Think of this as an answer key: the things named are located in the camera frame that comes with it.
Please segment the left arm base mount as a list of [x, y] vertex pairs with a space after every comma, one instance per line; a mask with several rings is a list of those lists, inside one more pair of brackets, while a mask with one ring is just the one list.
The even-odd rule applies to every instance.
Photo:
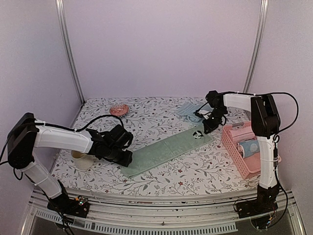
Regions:
[[88, 198], [81, 195], [75, 198], [69, 198], [66, 193], [62, 193], [54, 199], [49, 198], [47, 208], [60, 214], [86, 218], [89, 213], [90, 204]]

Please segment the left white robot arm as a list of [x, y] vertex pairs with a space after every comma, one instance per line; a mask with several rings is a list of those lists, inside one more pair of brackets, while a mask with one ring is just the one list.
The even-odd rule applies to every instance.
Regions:
[[132, 162], [133, 135], [121, 122], [110, 131], [99, 132], [89, 126], [102, 117], [96, 117], [85, 126], [75, 129], [37, 120], [26, 113], [7, 136], [7, 160], [13, 169], [28, 176], [61, 212], [69, 212], [73, 203], [64, 194], [58, 180], [37, 160], [36, 148], [72, 150], [95, 156], [108, 162], [128, 167]]

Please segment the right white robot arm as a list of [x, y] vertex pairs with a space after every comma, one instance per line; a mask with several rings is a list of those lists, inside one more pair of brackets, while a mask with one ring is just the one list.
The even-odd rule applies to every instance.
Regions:
[[258, 187], [269, 190], [278, 185], [275, 177], [278, 154], [274, 149], [274, 135], [279, 132], [280, 118], [272, 95], [210, 91], [205, 99], [213, 108], [211, 114], [203, 115], [205, 134], [213, 132], [222, 124], [228, 107], [251, 113], [251, 128], [260, 146], [261, 174]]

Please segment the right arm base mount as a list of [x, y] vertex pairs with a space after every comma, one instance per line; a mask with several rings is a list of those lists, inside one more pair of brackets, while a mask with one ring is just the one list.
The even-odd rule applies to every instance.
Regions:
[[254, 200], [238, 199], [233, 205], [234, 211], [239, 218], [246, 218], [260, 215], [268, 212], [274, 212], [278, 209], [276, 199], [270, 197], [257, 197]]

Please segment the green panda towel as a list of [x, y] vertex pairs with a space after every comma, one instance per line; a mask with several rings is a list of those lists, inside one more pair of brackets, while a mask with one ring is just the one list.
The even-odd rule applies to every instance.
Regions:
[[213, 141], [211, 134], [205, 134], [201, 126], [193, 127], [148, 146], [135, 150], [128, 167], [122, 166], [121, 172], [133, 178], [150, 169], [158, 167], [176, 157], [200, 148]]

